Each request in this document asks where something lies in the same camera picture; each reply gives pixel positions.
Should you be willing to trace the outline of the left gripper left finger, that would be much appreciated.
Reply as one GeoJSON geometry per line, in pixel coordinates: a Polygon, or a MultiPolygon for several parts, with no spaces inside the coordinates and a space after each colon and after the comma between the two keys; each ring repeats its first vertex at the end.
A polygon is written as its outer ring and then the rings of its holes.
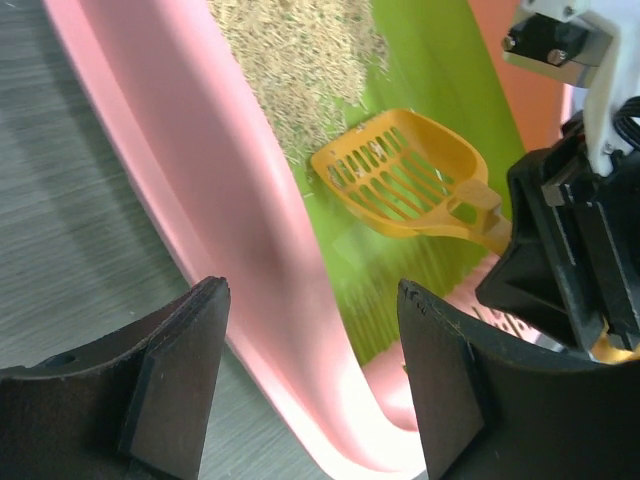
{"type": "Polygon", "coordinates": [[[5,479],[198,476],[231,304],[208,277],[155,312],[1,373],[5,479]]]}

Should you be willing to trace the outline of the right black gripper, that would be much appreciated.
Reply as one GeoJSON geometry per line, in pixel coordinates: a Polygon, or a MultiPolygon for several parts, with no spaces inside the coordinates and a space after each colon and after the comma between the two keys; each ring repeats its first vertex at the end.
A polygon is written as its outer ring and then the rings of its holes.
{"type": "Polygon", "coordinates": [[[601,337],[639,347],[639,99],[613,115],[631,150],[616,148],[602,177],[587,161],[576,114],[553,146],[507,173],[512,234],[476,289],[486,307],[514,315],[556,341],[591,350],[601,337]]]}

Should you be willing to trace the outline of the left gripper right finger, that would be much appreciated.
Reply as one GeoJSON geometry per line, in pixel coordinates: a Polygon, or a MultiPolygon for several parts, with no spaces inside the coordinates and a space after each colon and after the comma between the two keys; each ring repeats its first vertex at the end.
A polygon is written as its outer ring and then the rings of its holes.
{"type": "Polygon", "coordinates": [[[635,479],[639,365],[560,354],[420,285],[397,314],[432,479],[635,479]]]}

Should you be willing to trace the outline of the orange litter scoop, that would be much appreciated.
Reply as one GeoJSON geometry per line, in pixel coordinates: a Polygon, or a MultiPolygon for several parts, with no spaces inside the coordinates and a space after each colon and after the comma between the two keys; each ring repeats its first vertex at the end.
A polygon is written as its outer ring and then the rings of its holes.
{"type": "MultiPolygon", "coordinates": [[[[469,314],[511,334],[525,328],[542,333],[476,296],[509,245],[513,219],[502,213],[501,196],[489,187],[484,159],[461,136],[410,110],[391,109],[321,148],[311,164],[345,207],[382,235],[452,237],[494,253],[496,261],[471,282],[469,314]]],[[[604,363],[639,355],[639,347],[620,350],[607,337],[581,351],[604,363]]]]}

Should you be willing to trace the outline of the pink litter box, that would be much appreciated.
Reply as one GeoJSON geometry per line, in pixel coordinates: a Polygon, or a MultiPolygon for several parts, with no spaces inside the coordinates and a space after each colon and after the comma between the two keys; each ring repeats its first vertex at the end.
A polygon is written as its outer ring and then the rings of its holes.
{"type": "MultiPolygon", "coordinates": [[[[133,188],[183,276],[224,276],[227,341],[334,479],[425,469],[398,340],[396,285],[455,302],[491,264],[460,240],[385,238],[310,165],[290,164],[210,1],[49,1],[46,11],[133,188]]],[[[569,89],[506,63],[513,1],[369,1],[387,42],[347,128],[407,108],[484,156],[491,186],[558,137],[569,89]]]]}

